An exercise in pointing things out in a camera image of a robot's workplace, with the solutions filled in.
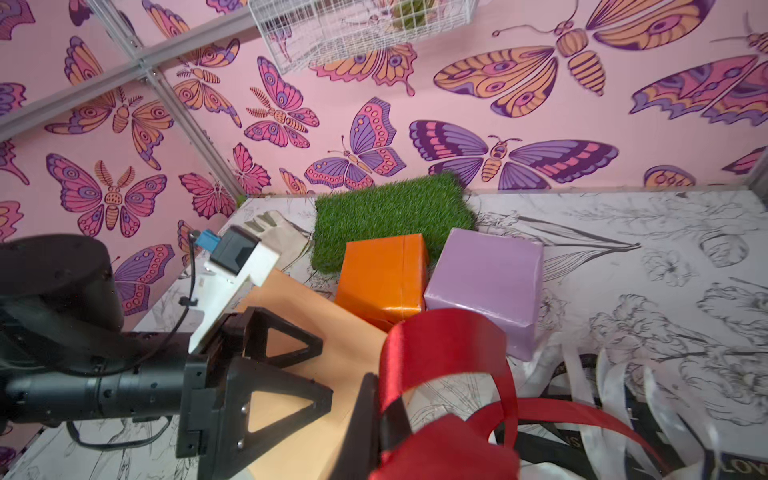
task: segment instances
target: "blue connector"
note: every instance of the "blue connector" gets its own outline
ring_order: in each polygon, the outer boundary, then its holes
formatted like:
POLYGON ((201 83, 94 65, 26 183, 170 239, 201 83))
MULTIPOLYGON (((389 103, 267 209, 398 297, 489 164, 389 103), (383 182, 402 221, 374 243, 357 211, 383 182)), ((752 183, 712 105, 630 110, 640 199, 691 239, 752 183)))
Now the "blue connector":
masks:
POLYGON ((218 237, 214 232, 210 230, 205 230, 203 233, 200 234, 200 238, 197 239, 197 241, 195 242, 195 245, 197 247, 204 248, 209 252, 213 252, 220 241, 221 241, 221 238, 218 237))

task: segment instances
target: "wire basket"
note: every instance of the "wire basket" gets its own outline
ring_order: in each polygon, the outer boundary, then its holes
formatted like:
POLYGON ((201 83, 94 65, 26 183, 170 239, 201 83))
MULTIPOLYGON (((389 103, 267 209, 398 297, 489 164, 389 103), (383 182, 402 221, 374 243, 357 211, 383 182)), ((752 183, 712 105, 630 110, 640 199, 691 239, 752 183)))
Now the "wire basket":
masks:
POLYGON ((249 0, 281 74, 467 25, 478 0, 249 0))

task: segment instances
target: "metal frame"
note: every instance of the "metal frame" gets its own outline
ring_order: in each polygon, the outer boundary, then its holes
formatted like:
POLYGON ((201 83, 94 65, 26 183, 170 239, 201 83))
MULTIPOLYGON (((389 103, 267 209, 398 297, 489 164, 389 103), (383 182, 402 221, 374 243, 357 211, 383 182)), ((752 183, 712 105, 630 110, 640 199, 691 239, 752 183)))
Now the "metal frame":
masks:
POLYGON ((157 96, 169 110, 174 121, 187 135, 192 145, 222 185, 233 195, 245 191, 232 175, 227 162, 213 146, 208 136, 190 115, 186 105, 181 103, 174 89, 157 70, 157 67, 182 54, 210 44, 213 41, 235 35, 253 28, 253 17, 248 8, 240 8, 210 22, 192 28, 190 31, 144 47, 136 35, 125 24, 111 0, 87 0, 88 6, 102 22, 109 36, 128 56, 128 61, 81 84, 59 91, 46 98, 33 101, 23 108, 0 117, 0 141, 9 140, 57 115, 70 111, 99 95, 105 94, 129 81, 146 79, 157 96))

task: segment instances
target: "black cable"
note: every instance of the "black cable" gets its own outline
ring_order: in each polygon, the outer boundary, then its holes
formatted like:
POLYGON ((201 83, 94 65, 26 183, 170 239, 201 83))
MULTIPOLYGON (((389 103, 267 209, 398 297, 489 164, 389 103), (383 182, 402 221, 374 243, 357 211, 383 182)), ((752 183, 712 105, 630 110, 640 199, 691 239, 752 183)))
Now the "black cable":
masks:
MULTIPOLYGON (((189 240, 189 244, 190 244, 190 252, 194 252, 194 237, 192 235, 192 232, 187 232, 187 239, 189 240)), ((194 293, 194 284, 195 284, 194 256, 192 256, 191 263, 192 263, 192 275, 190 277, 190 281, 191 281, 190 296, 189 296, 190 299, 192 298, 192 294, 194 293)), ((168 343, 170 342, 170 339, 176 334, 176 331, 179 330, 181 323, 187 317, 187 313, 189 313, 189 311, 190 311, 190 306, 187 303, 187 305, 184 307, 184 311, 181 313, 181 316, 179 317, 179 320, 176 322, 176 325, 174 325, 174 328, 170 330, 168 335, 163 339, 162 342, 160 342, 160 345, 158 345, 155 349, 153 349, 146 355, 143 355, 140 359, 136 360, 130 365, 121 367, 119 369, 111 370, 108 372, 81 372, 79 370, 73 370, 67 367, 49 364, 45 360, 41 359, 37 355, 37 353, 30 352, 26 348, 26 346, 18 338, 16 338, 15 335, 8 335, 6 333, 5 336, 8 338, 8 340, 11 341, 11 343, 15 344, 25 355, 31 357, 34 361, 39 363, 41 366, 44 366, 46 369, 53 370, 59 373, 64 373, 65 375, 70 375, 70 376, 85 376, 90 378, 101 378, 101 377, 116 375, 118 373, 127 372, 129 370, 135 369, 142 363, 146 362, 153 356, 157 355, 158 352, 160 352, 162 349, 164 349, 168 345, 168 343)), ((2 331, 3 333, 5 332, 5 326, 2 325, 2 323, 0 323, 0 331, 2 331)))
POLYGON ((137 449, 139 447, 143 447, 151 444, 155 440, 159 439, 165 433, 166 430, 168 430, 168 426, 170 426, 170 422, 171 420, 173 420, 173 417, 167 416, 165 417, 165 419, 168 422, 165 425, 163 425, 163 428, 160 429, 158 433, 152 435, 147 439, 131 440, 130 442, 85 443, 80 440, 80 432, 78 431, 78 428, 74 426, 74 422, 67 422, 67 432, 69 433, 69 438, 71 438, 73 442, 77 443, 84 449, 98 450, 99 452, 114 452, 115 450, 137 449))

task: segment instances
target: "triangular cutout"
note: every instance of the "triangular cutout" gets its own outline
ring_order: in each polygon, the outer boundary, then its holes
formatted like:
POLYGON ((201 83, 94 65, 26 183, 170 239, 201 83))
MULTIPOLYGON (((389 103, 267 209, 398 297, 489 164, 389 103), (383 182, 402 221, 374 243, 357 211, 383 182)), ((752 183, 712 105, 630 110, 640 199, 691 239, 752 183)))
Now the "triangular cutout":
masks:
POLYGON ((305 349, 308 345, 301 340, 275 329, 266 331, 266 356, 283 355, 305 349))
POLYGON ((248 431, 261 430, 312 403, 312 400, 282 393, 253 392, 248 409, 248 431))

